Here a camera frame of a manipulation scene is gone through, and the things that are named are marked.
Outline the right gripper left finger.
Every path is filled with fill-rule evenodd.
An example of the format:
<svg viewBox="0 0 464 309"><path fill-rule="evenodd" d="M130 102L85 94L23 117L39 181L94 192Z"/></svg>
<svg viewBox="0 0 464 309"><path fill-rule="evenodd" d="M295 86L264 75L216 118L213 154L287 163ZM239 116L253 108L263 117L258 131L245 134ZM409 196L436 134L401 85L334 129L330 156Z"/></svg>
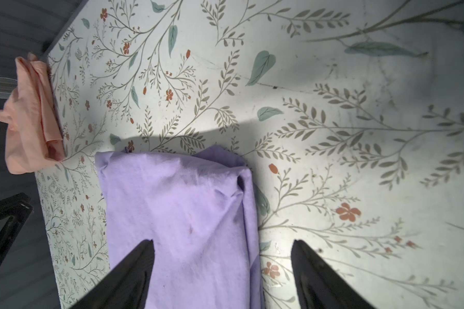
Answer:
<svg viewBox="0 0 464 309"><path fill-rule="evenodd" d="M154 262L153 241L146 239L73 308L144 308Z"/></svg>

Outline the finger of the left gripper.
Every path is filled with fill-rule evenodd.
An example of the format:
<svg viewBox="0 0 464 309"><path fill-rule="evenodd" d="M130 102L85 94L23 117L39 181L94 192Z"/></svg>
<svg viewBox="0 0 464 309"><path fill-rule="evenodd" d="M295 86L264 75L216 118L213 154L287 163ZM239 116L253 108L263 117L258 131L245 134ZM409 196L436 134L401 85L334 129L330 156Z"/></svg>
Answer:
<svg viewBox="0 0 464 309"><path fill-rule="evenodd" d="M0 266L33 212L30 202L24 193L0 200L0 221L6 220L0 230Z"/></svg>

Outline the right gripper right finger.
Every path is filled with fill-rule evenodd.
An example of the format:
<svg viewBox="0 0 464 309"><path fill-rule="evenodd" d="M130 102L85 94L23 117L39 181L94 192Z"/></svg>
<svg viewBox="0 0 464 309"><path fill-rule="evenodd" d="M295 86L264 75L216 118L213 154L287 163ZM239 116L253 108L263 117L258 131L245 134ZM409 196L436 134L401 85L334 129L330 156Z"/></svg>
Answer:
<svg viewBox="0 0 464 309"><path fill-rule="evenodd" d="M374 309L350 287L306 242L296 240L291 264L301 308Z"/></svg>

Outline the purple t-shirt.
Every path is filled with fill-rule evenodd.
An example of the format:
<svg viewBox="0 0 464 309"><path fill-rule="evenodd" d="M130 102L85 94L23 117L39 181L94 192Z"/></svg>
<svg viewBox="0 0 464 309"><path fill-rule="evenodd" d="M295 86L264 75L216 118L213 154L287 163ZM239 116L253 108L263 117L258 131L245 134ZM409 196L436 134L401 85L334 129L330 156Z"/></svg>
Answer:
<svg viewBox="0 0 464 309"><path fill-rule="evenodd" d="M110 265L155 248L147 308L263 308L251 170L213 145L193 156L99 152Z"/></svg>

